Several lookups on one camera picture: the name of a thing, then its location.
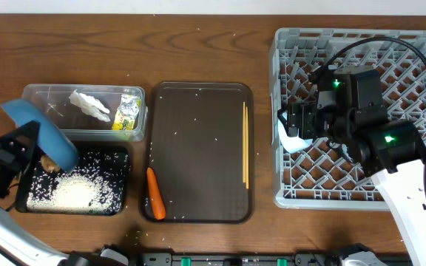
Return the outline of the light blue rice bowl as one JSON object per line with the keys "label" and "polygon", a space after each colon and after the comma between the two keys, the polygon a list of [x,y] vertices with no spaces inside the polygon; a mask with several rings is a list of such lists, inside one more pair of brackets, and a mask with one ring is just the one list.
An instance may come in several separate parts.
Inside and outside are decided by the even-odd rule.
{"label": "light blue rice bowl", "polygon": [[314,141],[312,139],[303,140],[300,137],[289,137],[285,132],[284,125],[279,122],[277,124],[278,135],[283,148],[293,154],[308,148]]}

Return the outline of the dark blue plate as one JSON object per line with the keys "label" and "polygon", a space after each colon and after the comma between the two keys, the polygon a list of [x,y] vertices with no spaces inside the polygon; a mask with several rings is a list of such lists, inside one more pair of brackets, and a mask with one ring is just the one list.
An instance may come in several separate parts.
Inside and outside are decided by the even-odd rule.
{"label": "dark blue plate", "polygon": [[34,104],[19,98],[2,103],[1,108],[18,127],[33,121],[38,122],[38,147],[65,172],[75,169],[79,160],[77,148]]}

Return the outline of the golden brown food scrap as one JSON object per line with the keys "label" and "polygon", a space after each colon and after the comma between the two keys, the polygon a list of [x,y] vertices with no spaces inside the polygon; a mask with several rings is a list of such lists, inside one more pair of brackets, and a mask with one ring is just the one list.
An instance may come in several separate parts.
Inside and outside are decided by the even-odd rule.
{"label": "golden brown food scrap", "polygon": [[41,156],[40,159],[41,167],[45,172],[48,173],[58,173],[61,170],[61,167],[58,166],[49,156],[46,154]]}

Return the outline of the light blue plastic cup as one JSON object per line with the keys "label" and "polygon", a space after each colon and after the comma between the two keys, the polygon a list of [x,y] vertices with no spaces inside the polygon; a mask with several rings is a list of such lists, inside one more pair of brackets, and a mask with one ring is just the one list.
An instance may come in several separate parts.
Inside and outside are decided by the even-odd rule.
{"label": "light blue plastic cup", "polygon": [[345,144],[342,144],[340,146],[341,151],[342,151],[342,157],[347,160],[349,163],[353,163],[354,160],[350,157],[349,153],[348,153],[348,147]]}

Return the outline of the white tissue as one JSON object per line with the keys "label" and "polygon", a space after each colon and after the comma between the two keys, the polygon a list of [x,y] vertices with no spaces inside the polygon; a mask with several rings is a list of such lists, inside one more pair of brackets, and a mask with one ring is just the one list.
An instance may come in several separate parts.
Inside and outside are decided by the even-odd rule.
{"label": "white tissue", "polygon": [[85,115],[95,117],[103,122],[110,122],[110,110],[93,96],[74,91],[69,99],[70,103],[80,108]]}

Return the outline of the yellow silver snack wrapper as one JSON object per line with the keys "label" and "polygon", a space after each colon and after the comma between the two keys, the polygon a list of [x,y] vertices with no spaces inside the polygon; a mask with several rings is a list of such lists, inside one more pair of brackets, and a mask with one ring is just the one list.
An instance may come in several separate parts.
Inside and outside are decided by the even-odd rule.
{"label": "yellow silver snack wrapper", "polygon": [[135,128],[140,112],[141,97],[139,95],[122,95],[117,108],[112,130],[130,131]]}

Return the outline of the orange carrot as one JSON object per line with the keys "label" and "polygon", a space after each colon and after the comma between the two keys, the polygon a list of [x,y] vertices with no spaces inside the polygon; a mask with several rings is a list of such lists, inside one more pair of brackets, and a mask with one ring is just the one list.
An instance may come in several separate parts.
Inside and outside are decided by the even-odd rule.
{"label": "orange carrot", "polygon": [[154,170],[151,167],[148,167],[146,170],[147,174],[147,183],[149,189],[149,197],[152,206],[152,212],[154,217],[157,220],[162,220],[166,218],[166,208],[160,194],[160,189],[158,186],[158,181],[155,176]]}

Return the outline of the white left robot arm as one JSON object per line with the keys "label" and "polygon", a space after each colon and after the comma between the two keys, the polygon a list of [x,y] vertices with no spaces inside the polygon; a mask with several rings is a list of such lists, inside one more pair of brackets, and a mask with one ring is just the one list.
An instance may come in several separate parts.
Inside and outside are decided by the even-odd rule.
{"label": "white left robot arm", "polygon": [[[40,123],[31,121],[0,137],[0,199],[9,194],[13,179],[32,162],[37,147]],[[0,265],[128,265],[117,251],[104,248],[93,255],[71,251],[63,253],[28,233],[0,207]]]}

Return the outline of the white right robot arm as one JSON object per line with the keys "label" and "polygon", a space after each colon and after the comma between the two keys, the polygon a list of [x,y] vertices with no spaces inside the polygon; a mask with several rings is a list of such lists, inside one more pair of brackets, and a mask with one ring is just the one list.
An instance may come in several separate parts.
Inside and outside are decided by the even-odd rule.
{"label": "white right robot arm", "polygon": [[315,101],[277,111],[283,148],[294,153],[325,137],[361,165],[387,204],[414,265],[426,265],[426,144],[408,120],[390,120],[371,66],[315,70]]}

